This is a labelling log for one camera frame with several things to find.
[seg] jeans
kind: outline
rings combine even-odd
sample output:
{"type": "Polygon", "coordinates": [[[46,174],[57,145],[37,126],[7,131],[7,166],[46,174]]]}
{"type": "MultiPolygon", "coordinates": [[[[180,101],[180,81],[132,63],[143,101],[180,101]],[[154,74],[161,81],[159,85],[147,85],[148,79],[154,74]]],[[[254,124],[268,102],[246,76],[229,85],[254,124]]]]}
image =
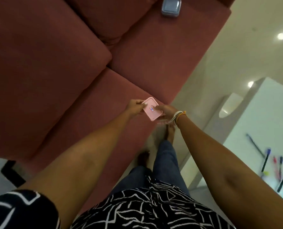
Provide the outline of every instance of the jeans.
{"type": "Polygon", "coordinates": [[[167,140],[162,141],[159,145],[153,166],[153,172],[151,171],[151,169],[144,166],[137,166],[133,168],[128,176],[122,179],[114,187],[110,195],[123,190],[149,187],[147,176],[177,186],[186,195],[190,196],[186,184],[180,173],[175,150],[172,144],[167,140]]]}

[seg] patterned clothing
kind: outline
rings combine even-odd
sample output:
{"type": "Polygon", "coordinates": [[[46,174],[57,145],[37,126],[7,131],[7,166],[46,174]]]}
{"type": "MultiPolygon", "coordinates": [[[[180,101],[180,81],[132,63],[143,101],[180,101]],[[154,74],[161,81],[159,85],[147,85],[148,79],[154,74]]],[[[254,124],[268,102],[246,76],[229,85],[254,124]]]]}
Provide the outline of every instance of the patterned clothing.
{"type": "MultiPolygon", "coordinates": [[[[148,181],[148,187],[109,196],[80,215],[71,228],[233,228],[178,187],[150,177],[148,181]]],[[[0,229],[55,229],[61,223],[54,204],[37,192],[18,190],[0,196],[0,229]]]]}

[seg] ceiling light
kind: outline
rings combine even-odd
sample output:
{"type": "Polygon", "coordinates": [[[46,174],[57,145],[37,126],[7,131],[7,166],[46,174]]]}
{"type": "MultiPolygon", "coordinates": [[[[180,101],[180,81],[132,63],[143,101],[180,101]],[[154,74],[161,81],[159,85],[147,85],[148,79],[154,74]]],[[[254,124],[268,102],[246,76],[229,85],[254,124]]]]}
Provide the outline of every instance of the ceiling light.
{"type": "Polygon", "coordinates": [[[278,34],[278,35],[277,35],[277,38],[278,38],[279,40],[283,40],[283,33],[278,34]]]}
{"type": "Polygon", "coordinates": [[[250,87],[252,87],[252,86],[253,86],[253,84],[254,84],[254,82],[253,82],[253,81],[251,81],[251,82],[249,82],[247,85],[248,85],[248,87],[250,88],[250,87]]]}

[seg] pink container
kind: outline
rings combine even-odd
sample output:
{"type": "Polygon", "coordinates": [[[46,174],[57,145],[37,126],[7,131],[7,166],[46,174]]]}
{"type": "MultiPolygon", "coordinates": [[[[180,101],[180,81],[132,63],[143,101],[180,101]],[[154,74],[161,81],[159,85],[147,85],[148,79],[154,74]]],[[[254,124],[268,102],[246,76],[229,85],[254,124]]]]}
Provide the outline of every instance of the pink container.
{"type": "Polygon", "coordinates": [[[147,106],[143,110],[151,121],[154,121],[163,114],[162,111],[158,111],[154,109],[154,107],[157,106],[158,103],[155,101],[153,97],[149,97],[143,103],[147,103],[147,106]]]}

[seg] gray container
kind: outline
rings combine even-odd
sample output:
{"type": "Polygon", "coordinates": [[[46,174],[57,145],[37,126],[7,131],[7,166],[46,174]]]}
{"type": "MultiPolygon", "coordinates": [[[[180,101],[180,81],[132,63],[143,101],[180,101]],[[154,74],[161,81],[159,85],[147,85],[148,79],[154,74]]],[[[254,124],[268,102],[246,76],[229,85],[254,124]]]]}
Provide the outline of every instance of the gray container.
{"type": "Polygon", "coordinates": [[[177,17],[180,14],[181,0],[164,0],[162,14],[169,17],[177,17]]]}

